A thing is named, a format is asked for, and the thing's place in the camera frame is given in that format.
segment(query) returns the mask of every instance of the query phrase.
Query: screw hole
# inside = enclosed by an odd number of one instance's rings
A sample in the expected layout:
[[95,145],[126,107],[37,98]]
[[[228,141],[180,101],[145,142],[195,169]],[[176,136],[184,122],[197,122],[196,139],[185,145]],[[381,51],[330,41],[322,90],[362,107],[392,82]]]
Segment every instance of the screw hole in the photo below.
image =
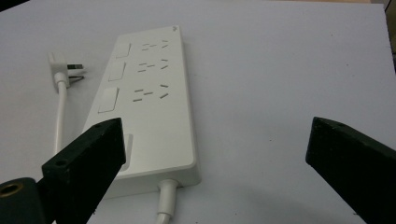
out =
[[55,162],[55,165],[57,166],[65,166],[67,164],[67,160],[60,160]]
[[6,185],[0,189],[0,198],[8,197],[16,192],[20,191],[23,188],[23,184],[21,183],[12,183]]

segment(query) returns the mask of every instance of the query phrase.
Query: gripper mounting hole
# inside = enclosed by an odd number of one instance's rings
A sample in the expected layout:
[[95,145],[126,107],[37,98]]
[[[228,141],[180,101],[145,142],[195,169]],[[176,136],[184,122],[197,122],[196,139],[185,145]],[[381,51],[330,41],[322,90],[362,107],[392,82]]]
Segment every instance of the gripper mounting hole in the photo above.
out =
[[5,198],[10,195],[15,194],[16,192],[20,191],[23,188],[22,183],[12,183],[6,185],[0,189],[0,198]]

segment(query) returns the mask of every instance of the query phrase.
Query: power switch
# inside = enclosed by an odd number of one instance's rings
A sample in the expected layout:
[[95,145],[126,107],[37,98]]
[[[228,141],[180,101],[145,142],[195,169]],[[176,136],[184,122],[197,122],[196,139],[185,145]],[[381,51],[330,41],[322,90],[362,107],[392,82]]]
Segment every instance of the power switch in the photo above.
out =
[[107,88],[103,91],[101,103],[99,106],[99,113],[109,112],[114,110],[114,106],[116,105],[117,95],[119,93],[119,88],[112,87]]
[[109,81],[122,79],[125,62],[114,62],[111,65]]
[[116,46],[116,58],[127,57],[129,54],[129,49],[131,48],[130,43],[119,43]]

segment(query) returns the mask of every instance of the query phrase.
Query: electrical outlet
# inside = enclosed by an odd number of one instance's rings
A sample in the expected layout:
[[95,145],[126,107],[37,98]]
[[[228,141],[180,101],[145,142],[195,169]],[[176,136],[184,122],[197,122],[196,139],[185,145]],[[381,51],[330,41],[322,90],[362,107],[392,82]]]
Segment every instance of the electrical outlet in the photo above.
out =
[[178,26],[119,36],[84,130],[121,118],[127,162],[105,198],[200,182]]

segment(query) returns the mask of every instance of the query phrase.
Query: plug prongs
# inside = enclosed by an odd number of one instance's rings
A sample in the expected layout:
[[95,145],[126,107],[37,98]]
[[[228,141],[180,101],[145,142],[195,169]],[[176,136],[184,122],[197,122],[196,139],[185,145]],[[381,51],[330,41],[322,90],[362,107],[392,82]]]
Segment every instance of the plug prongs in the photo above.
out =
[[84,66],[82,64],[68,64],[67,70],[74,70],[74,69],[83,69]]

